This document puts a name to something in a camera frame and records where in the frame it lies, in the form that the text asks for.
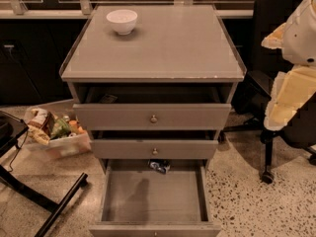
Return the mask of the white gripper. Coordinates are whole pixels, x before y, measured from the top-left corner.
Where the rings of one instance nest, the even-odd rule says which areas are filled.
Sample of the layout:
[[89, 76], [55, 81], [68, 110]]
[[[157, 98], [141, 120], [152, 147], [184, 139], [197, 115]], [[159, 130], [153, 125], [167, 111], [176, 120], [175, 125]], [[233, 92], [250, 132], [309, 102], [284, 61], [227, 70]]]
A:
[[294, 65], [275, 78], [271, 99], [266, 107], [264, 126], [277, 131], [287, 126], [297, 111], [316, 92], [316, 10], [315, 0], [302, 0], [288, 17], [264, 37], [261, 46], [282, 48], [282, 56]]

